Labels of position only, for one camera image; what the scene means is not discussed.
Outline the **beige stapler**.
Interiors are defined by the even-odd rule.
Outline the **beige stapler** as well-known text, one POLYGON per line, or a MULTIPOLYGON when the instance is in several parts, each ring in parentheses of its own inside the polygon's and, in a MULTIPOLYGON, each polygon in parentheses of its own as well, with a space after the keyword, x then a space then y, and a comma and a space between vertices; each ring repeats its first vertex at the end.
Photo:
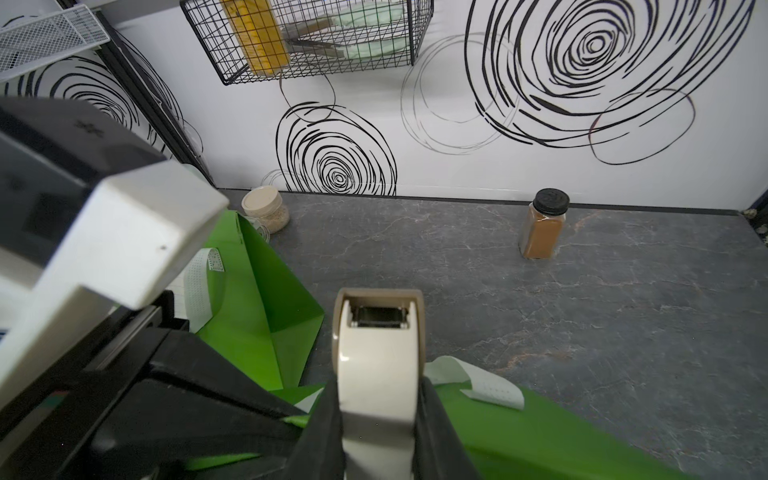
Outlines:
POLYGON ((425 304, 417 289, 343 288, 333 368, 348 479, 411 479, 425 304))

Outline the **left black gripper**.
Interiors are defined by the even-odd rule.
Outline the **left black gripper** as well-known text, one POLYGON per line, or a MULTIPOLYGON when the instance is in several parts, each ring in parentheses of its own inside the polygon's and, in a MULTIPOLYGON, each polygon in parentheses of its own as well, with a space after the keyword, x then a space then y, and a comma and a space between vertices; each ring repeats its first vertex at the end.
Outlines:
POLYGON ((2 408, 2 478, 139 479, 175 461, 290 454, 300 428, 285 419, 304 412, 187 328, 170 291, 109 314, 2 408), (130 389, 148 364, 173 385, 130 389))

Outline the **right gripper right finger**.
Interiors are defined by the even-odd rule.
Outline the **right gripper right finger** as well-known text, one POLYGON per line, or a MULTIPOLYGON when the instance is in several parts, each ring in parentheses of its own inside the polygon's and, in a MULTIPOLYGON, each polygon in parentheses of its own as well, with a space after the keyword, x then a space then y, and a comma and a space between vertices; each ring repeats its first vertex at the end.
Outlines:
POLYGON ((419 381, 414 438, 415 479, 480 478, 427 377, 419 381))

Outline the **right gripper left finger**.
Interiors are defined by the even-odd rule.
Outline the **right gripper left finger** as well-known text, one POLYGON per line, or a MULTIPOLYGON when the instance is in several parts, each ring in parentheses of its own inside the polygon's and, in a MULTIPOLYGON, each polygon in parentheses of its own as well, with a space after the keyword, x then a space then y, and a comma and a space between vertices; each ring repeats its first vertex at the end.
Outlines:
POLYGON ((319 385, 285 388, 275 396, 297 409, 290 400, 300 393, 317 393, 312 410, 303 427, 281 418, 283 432, 275 438, 275 452, 285 458, 276 479, 344 479, 345 454, 342 446, 342 415, 339 407, 337 379, 323 388, 319 385))

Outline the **green bag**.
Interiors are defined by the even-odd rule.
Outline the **green bag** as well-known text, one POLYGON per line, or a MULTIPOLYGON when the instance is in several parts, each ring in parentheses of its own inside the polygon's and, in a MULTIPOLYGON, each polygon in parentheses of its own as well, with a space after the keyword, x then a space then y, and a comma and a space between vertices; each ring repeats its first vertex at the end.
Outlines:
POLYGON ((482 479, 688 479, 554 402, 522 388, 519 410, 470 398, 469 383, 436 394, 482 479))
POLYGON ((168 288, 175 317, 250 379, 266 390, 299 385, 324 311, 239 213, 221 214, 168 288))

